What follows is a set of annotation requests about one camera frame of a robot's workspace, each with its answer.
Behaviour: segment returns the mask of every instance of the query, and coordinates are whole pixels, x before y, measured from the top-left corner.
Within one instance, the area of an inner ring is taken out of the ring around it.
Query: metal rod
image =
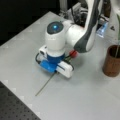
[[[50,76],[50,78],[48,79],[48,81],[44,84],[44,86],[36,93],[36,95],[35,96],[38,96],[40,93],[41,93],[41,91],[46,87],[46,85],[50,82],[50,80],[53,78],[53,76],[55,75],[56,73],[53,73],[51,76]]]
[[[67,0],[60,0],[60,10],[66,13],[68,10],[67,7]]]

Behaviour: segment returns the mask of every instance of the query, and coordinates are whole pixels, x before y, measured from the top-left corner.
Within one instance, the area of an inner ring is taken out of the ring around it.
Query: thin stick
[[[117,46],[117,50],[116,50],[116,54],[115,54],[115,58],[117,58],[119,48],[120,48],[120,45],[119,45],[119,42],[118,42],[118,46]]]
[[[36,93],[35,96],[38,96],[39,93],[41,93],[41,91],[46,87],[46,85],[49,83],[49,81],[53,78],[53,76],[55,75],[56,73],[53,73],[50,78],[48,79],[48,81],[44,84],[44,86]]]

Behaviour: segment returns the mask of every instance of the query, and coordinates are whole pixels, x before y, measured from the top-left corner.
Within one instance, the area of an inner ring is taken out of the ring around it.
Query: table surface
[[[72,78],[51,74],[35,62],[47,25],[62,18],[49,12],[0,47],[0,81],[42,120],[119,120],[120,75],[107,77],[102,66],[109,41],[96,36],[93,49],[72,60]]]

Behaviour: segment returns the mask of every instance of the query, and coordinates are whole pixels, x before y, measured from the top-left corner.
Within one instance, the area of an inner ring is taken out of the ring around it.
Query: white table
[[[96,36],[93,49],[72,61],[73,77],[51,74],[34,58],[44,44],[46,26],[61,20],[49,12],[0,47],[0,80],[42,120],[120,120],[120,75],[102,72],[109,41]]]

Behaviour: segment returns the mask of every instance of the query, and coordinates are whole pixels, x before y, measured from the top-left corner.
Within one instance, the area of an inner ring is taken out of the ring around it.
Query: gray tabletop
[[[35,62],[46,26],[62,18],[49,12],[0,47],[0,81],[42,120],[119,120],[120,75],[109,78],[102,66],[109,41],[96,36],[93,49],[72,60],[73,77],[51,74]],[[66,53],[72,48],[66,46]]]

